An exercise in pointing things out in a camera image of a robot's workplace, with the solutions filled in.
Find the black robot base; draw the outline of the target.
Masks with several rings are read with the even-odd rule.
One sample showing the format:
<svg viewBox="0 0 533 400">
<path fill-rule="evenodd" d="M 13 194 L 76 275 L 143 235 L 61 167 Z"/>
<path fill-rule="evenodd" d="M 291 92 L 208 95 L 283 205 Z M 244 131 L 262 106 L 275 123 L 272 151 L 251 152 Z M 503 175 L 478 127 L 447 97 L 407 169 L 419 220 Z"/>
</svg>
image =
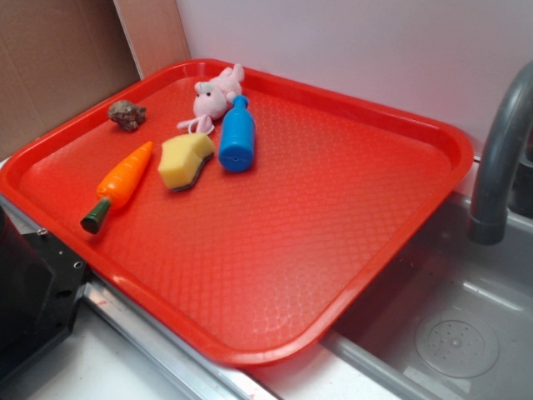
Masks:
<svg viewBox="0 0 533 400">
<path fill-rule="evenodd" d="M 21 233 L 1 211 L 1 383 L 73 330 L 87 263 L 52 233 Z"/>
</svg>

